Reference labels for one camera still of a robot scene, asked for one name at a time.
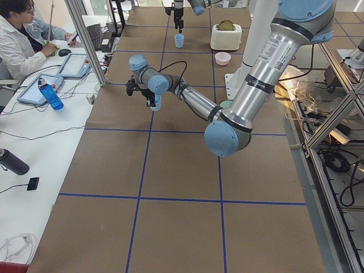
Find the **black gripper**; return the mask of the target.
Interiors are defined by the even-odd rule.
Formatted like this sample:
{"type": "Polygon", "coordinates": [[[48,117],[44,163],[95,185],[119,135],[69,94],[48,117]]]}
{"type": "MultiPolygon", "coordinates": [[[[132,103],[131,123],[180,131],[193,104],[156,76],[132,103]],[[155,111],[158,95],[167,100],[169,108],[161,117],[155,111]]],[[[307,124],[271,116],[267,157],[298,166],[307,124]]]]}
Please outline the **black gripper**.
{"type": "Polygon", "coordinates": [[[175,29],[179,29],[179,33],[182,33],[184,28],[184,21],[181,19],[183,17],[183,1],[173,1],[173,12],[175,29]]]}
{"type": "Polygon", "coordinates": [[[141,93],[147,98],[146,106],[155,107],[156,106],[156,95],[149,89],[142,89],[141,93]]]}

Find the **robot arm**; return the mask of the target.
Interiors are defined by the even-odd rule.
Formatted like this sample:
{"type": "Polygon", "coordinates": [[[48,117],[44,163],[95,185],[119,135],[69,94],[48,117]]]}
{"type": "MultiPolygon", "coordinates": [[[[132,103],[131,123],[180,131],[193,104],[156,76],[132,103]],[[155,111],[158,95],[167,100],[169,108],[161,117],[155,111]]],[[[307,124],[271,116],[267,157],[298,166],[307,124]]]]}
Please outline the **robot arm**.
{"type": "MultiPolygon", "coordinates": [[[[199,16],[204,13],[205,9],[212,6],[219,1],[213,0],[191,0],[188,1],[195,15],[199,16]]],[[[173,11],[173,22],[175,24],[175,29],[182,33],[184,28],[184,1],[183,0],[174,0],[172,2],[172,11],[173,11]]]]}
{"type": "Polygon", "coordinates": [[[140,91],[147,106],[157,111],[161,95],[173,93],[209,123],[204,132],[208,149],[217,156],[230,156],[249,144],[254,117],[274,92],[296,51],[332,38],[335,8],[335,1],[279,1],[278,12],[270,24],[271,34],[226,109],[189,86],[181,76],[158,72],[143,55],[129,59],[133,76],[127,83],[127,94],[140,91]]]}

